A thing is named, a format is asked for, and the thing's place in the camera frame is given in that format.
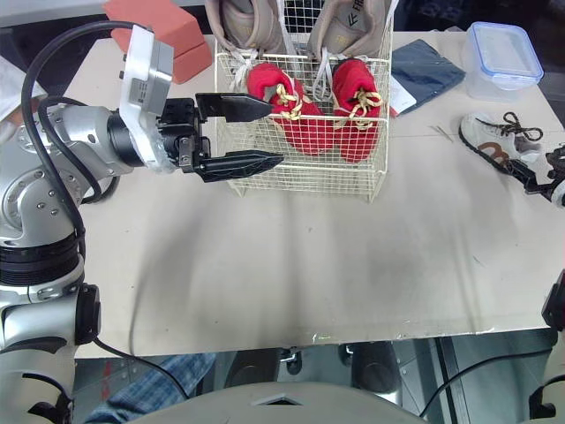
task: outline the paper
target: paper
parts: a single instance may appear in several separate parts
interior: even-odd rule
[[[390,76],[390,115],[396,117],[416,104],[413,95],[406,91],[392,75]]]

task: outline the shoe insole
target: shoe insole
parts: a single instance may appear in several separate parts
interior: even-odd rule
[[[368,23],[363,0],[351,0],[342,4],[332,17],[322,46],[326,46],[330,53],[341,53],[365,35]]]
[[[225,0],[220,2],[220,6],[222,25],[228,40],[244,49],[252,34],[255,20],[250,0]]]
[[[253,13],[253,5],[251,0],[231,0],[231,3],[236,6],[242,13]]]

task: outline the black cable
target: black cable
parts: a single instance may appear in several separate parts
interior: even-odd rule
[[[541,129],[538,127],[533,126],[531,128],[523,128],[520,125],[520,120],[518,119],[518,116],[516,115],[516,113],[512,111],[506,112],[502,117],[502,119],[504,119],[504,122],[506,122],[506,124],[492,124],[490,122],[482,121],[477,117],[475,119],[477,119],[481,124],[488,125],[493,128],[498,128],[499,130],[501,130],[502,135],[508,135],[510,133],[514,133],[516,135],[522,134],[529,141],[539,141],[544,136],[544,132],[541,131]],[[531,135],[531,133],[534,132],[538,133],[538,137],[534,137]]]
[[[155,371],[160,372],[161,374],[165,375],[167,378],[170,379],[170,381],[175,385],[175,387],[178,389],[178,391],[180,392],[180,394],[182,395],[182,397],[185,400],[188,400],[188,394],[186,393],[185,389],[183,388],[182,384],[177,380],[177,378],[171,374],[169,371],[167,371],[165,368],[160,367],[156,364],[154,364],[153,362],[149,362],[148,360],[144,360],[143,358],[140,358],[139,356],[135,356],[135,355],[130,355],[129,353],[125,353],[125,352],[121,352],[118,349],[113,348],[112,346],[108,346],[107,344],[105,344],[104,342],[102,342],[100,340],[100,338],[95,338],[94,339],[94,344],[97,345],[98,347],[100,347],[101,349],[103,349],[106,352],[110,352],[113,353],[116,356],[121,356],[122,358],[126,358],[127,360],[137,360],[138,362],[142,363],[143,365],[147,365],[148,367],[151,367],[152,369],[154,369]]]
[[[549,380],[547,380],[543,386],[541,386],[543,389],[547,386],[551,386],[552,384],[556,383],[556,382],[565,382],[565,374],[561,374],[561,375],[556,375],[553,378],[550,378]]]
[[[550,351],[551,351],[551,349],[544,349],[543,351],[537,351],[537,352],[516,353],[516,354],[512,354],[512,355],[495,356],[494,358],[490,358],[488,360],[481,360],[480,362],[477,362],[476,364],[471,365],[470,367],[467,367],[463,371],[459,371],[457,374],[455,374],[453,377],[451,377],[449,380],[447,380],[440,387],[437,388],[437,390],[432,394],[432,397],[430,397],[430,400],[428,400],[426,406],[424,407],[424,409],[420,413],[419,417],[424,418],[427,414],[427,411],[430,409],[430,406],[432,405],[433,401],[440,395],[440,393],[442,393],[453,382],[456,382],[457,380],[459,380],[464,375],[469,374],[471,371],[473,371],[473,370],[475,370],[479,367],[483,367],[484,365],[487,365],[487,364],[490,364],[490,363],[493,363],[493,362],[497,362],[499,360],[518,360],[518,359],[521,359],[521,358],[532,358],[534,356],[545,355],[546,353],[550,353]]]
[[[109,199],[112,196],[112,194],[116,192],[119,184],[120,184],[120,177],[113,177],[112,180],[109,182],[108,188],[104,190],[104,193],[102,193],[102,196],[100,196],[100,199],[98,199],[98,201],[105,201]]]
[[[47,108],[49,106],[53,106],[59,103],[71,104],[75,106],[86,106],[83,102],[69,99],[68,97],[50,96],[42,99],[39,102],[39,106],[37,108],[37,116],[39,117],[41,126],[43,127],[43,130],[45,130],[49,141],[59,149],[59,151],[69,160],[70,163],[74,165],[77,170],[79,170],[83,177],[88,181],[88,184],[92,187],[94,194],[83,199],[82,203],[94,203],[102,197],[102,189],[100,188],[98,180],[85,166],[85,164],[72,152],[72,150],[70,150],[67,145],[64,144],[64,141],[61,140],[59,134],[57,134],[57,131],[55,131],[55,127],[53,126],[53,124],[51,124],[51,121],[47,114]]]
[[[39,132],[34,122],[34,111],[32,108],[32,92],[34,90],[35,81],[39,76],[41,69],[45,63],[66,43],[80,37],[84,34],[90,34],[98,31],[106,31],[115,28],[126,28],[132,29],[134,24],[132,22],[122,22],[122,21],[103,21],[103,22],[92,22],[79,26],[77,28],[70,29],[60,34],[58,37],[50,41],[47,46],[45,46],[39,54],[35,57],[33,62],[29,65],[29,68],[24,78],[24,83],[21,88],[21,111],[24,118],[24,124],[26,125],[27,133],[31,139],[37,156],[41,160],[41,164],[45,170],[45,176],[49,182],[53,185],[57,200],[63,206],[64,211],[69,216],[76,231],[76,236],[79,240],[79,251],[83,258],[86,258],[86,244],[85,244],[85,226],[82,221],[82,216],[80,216],[79,208],[75,205],[74,200],[67,191],[63,180],[61,179],[57,167],[53,164],[53,161],[49,157],[49,153],[41,141]]]

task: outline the white wire basket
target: white wire basket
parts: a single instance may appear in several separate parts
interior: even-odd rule
[[[305,46],[320,8],[297,7],[298,2],[287,2],[285,21],[290,29],[290,39],[297,51],[294,56],[242,53],[251,68],[259,63],[275,64],[292,78],[300,80],[306,95],[311,92],[320,63],[310,58]],[[226,123],[216,121],[218,154],[230,151],[258,149],[282,154],[284,161],[272,170],[250,178],[231,180],[230,186],[243,196],[247,189],[291,190],[330,195],[361,196],[373,201],[387,174],[388,167],[388,102],[390,85],[390,58],[392,47],[392,19],[385,27],[377,57],[363,57],[373,74],[376,87],[382,98],[379,117],[355,117],[354,121],[334,115],[331,101],[316,102],[325,116],[302,115],[289,129],[283,125],[281,115],[268,117],[251,123]],[[230,52],[215,44],[215,89],[226,91],[234,86],[237,71],[241,69],[242,57],[236,59]],[[335,66],[338,57],[329,63]],[[356,125],[369,127],[359,131]],[[318,155],[308,155],[309,135],[326,131],[328,143],[333,147]],[[359,150],[362,160],[355,159]]]

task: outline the robotic arm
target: robotic arm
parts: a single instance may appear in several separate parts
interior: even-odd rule
[[[196,104],[167,99],[171,75],[172,48],[135,26],[119,111],[73,102],[49,108],[48,122],[34,117],[76,207],[91,184],[49,136],[49,126],[96,180],[146,166],[212,182],[249,177],[282,161],[257,150],[211,157],[202,123],[251,121],[268,115],[271,105],[234,94],[197,95]],[[100,332],[98,289],[84,283],[80,235],[24,125],[0,145],[0,169],[0,422],[71,422],[73,358]]]

